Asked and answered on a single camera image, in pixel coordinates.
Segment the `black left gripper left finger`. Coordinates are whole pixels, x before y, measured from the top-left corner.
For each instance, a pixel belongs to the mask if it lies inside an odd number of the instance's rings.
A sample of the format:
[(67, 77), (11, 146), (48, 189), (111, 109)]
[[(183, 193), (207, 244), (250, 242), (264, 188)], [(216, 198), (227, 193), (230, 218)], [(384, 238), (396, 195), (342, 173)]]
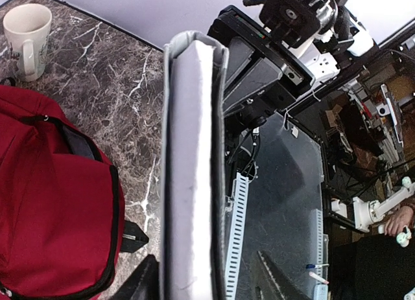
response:
[(111, 300), (158, 300), (159, 262), (154, 255), (147, 255)]

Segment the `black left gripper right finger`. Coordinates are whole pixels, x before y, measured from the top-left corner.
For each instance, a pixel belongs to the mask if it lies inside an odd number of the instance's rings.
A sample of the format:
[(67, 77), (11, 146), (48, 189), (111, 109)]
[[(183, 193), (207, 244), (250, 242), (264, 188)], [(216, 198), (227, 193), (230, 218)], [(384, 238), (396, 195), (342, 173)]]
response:
[(255, 298), (256, 299), (309, 299), (280, 270), (264, 251), (255, 253)]

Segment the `grey black and white magazine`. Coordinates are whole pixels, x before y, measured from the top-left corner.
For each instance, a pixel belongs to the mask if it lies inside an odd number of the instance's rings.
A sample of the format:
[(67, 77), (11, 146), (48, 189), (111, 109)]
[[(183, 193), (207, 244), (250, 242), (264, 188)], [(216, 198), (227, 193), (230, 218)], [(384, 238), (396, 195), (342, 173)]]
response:
[(164, 48), (160, 297), (224, 299), (224, 81), (229, 51), (196, 31)]

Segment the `red backpack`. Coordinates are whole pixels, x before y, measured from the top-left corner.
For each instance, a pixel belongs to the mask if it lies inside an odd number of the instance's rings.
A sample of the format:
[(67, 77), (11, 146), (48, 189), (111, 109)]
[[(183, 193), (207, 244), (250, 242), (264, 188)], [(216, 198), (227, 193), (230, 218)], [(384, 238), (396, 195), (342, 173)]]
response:
[(1, 298), (98, 298), (125, 223), (108, 157), (53, 99), (1, 84)]

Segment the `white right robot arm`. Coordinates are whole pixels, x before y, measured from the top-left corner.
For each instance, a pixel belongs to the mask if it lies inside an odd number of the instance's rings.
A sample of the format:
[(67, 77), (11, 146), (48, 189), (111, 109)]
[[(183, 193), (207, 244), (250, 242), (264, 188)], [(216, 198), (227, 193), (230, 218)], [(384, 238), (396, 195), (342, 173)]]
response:
[(230, 135), (348, 76), (352, 62), (375, 47), (347, 1), (243, 0), (261, 7), (258, 19), (233, 5), (219, 13), (208, 34), (229, 50), (223, 111)]

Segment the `operator hand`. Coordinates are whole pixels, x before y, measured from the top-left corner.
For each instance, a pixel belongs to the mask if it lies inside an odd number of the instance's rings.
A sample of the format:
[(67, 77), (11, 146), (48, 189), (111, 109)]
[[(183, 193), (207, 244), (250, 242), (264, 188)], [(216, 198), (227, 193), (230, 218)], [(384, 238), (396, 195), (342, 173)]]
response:
[(396, 237), (403, 231), (404, 227), (410, 226), (413, 217), (414, 210), (407, 205), (402, 206), (386, 222), (384, 234)]

